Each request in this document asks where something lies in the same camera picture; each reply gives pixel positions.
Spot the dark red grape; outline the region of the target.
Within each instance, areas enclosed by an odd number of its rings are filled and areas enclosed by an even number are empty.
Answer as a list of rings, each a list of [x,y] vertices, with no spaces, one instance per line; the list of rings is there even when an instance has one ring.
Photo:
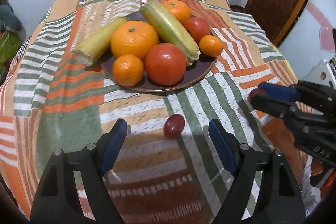
[[[185,128],[185,119],[180,114],[170,116],[164,124],[163,133],[167,138],[177,138]]]
[[[251,99],[252,99],[252,97],[255,96],[256,94],[266,95],[266,91],[264,91],[264,90],[262,90],[262,89],[259,89],[259,88],[253,89],[253,90],[249,93],[248,101],[250,102]]]

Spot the small mandarin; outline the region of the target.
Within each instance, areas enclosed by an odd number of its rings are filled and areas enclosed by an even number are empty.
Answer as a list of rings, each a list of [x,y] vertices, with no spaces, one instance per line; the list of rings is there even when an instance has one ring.
[[[143,71],[143,61],[131,54],[116,58],[112,66],[114,80],[125,87],[138,84],[143,78]]]
[[[206,35],[201,38],[199,48],[201,53],[207,56],[217,57],[223,50],[223,42],[216,36]]]

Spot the red tomato front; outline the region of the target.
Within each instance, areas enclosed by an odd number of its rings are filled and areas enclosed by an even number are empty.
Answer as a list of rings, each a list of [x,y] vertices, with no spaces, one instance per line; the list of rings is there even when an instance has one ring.
[[[209,24],[203,18],[197,16],[184,20],[182,25],[197,44],[199,44],[201,38],[210,34]]]

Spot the red tomato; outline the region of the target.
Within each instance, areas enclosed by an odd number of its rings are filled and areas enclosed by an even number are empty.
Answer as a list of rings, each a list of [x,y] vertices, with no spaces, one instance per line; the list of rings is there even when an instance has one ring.
[[[201,38],[210,34],[209,24],[203,18],[197,16],[184,20],[182,25],[197,44],[199,44]]]
[[[185,74],[186,55],[176,46],[160,43],[154,46],[145,58],[145,71],[148,78],[156,84],[173,86]]]

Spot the red tomato back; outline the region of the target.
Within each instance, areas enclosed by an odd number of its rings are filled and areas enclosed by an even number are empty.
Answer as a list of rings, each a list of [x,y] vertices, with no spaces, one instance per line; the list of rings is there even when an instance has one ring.
[[[156,84],[173,86],[185,74],[186,55],[176,46],[160,43],[154,46],[145,58],[145,71],[148,78]]]

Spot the corn cob yellow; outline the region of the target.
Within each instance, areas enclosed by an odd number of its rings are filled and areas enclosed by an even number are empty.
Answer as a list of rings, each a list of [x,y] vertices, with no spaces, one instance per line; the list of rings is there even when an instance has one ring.
[[[113,33],[128,21],[127,17],[120,16],[80,42],[72,51],[75,59],[86,67],[92,66],[108,50]]]

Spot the corn cob green husk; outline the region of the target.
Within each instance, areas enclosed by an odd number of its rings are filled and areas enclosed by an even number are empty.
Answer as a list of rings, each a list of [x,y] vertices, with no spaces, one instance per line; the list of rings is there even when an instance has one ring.
[[[140,8],[140,13],[164,42],[175,45],[186,55],[188,67],[199,59],[201,52],[195,40],[159,1],[148,1]]]

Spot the large orange with sticker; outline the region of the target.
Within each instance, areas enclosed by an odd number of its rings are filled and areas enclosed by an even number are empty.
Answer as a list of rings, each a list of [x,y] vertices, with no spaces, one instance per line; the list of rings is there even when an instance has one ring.
[[[110,50],[115,59],[123,55],[134,55],[144,60],[158,43],[158,34],[150,24],[131,20],[117,27],[112,34]]]

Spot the striped patchwork bed blanket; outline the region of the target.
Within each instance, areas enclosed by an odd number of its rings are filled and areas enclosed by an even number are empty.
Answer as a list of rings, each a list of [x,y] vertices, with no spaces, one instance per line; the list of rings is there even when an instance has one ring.
[[[179,0],[223,42],[206,77],[183,91],[129,92],[101,67],[78,63],[76,44],[147,1],[56,0],[13,60],[1,86],[1,173],[26,214],[53,151],[82,149],[118,118],[131,134],[104,180],[126,223],[211,222],[231,186],[205,131],[214,118],[254,149],[281,149],[302,181],[307,156],[282,121],[247,102],[263,81],[288,86],[297,79],[254,18],[231,11],[227,0]],[[163,127],[174,114],[183,116],[185,128],[167,138]]]

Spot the green storage box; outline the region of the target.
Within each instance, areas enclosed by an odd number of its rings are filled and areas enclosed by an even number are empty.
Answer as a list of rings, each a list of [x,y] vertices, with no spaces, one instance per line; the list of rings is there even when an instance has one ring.
[[[21,45],[22,41],[16,33],[5,31],[2,34],[0,48],[1,84],[5,81],[10,64]]]

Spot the grey plush toy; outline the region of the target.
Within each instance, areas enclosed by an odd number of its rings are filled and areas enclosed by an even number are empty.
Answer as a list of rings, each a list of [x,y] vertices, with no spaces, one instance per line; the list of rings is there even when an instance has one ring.
[[[15,16],[9,6],[0,5],[1,32],[5,30],[18,32],[22,29],[21,21]]]

